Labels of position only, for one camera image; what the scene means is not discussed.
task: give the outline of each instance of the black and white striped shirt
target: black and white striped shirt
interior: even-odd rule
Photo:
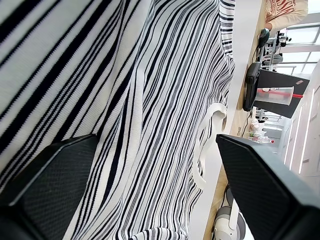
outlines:
[[[64,239],[188,239],[226,115],[234,0],[0,1],[0,192],[95,133]]]

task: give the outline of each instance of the window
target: window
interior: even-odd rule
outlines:
[[[308,62],[315,62],[317,63],[320,60],[320,51],[313,51],[310,53],[310,56],[308,58]]]
[[[315,63],[308,63],[304,66],[304,69],[302,70],[303,74],[312,74],[317,64]]]
[[[310,52],[289,52],[283,53],[283,63],[304,63],[307,61]]]
[[[320,1],[308,0],[308,14],[320,13]]]
[[[300,74],[303,71],[304,63],[284,63],[284,64],[278,64],[277,66],[274,66],[273,68],[276,69],[276,71],[280,74]]]
[[[287,36],[292,38],[288,44],[311,44],[316,41],[319,27],[289,28]]]

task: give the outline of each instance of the clear plastic cup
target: clear plastic cup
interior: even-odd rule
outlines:
[[[294,87],[265,87],[258,88],[256,92],[256,101],[290,105]]]

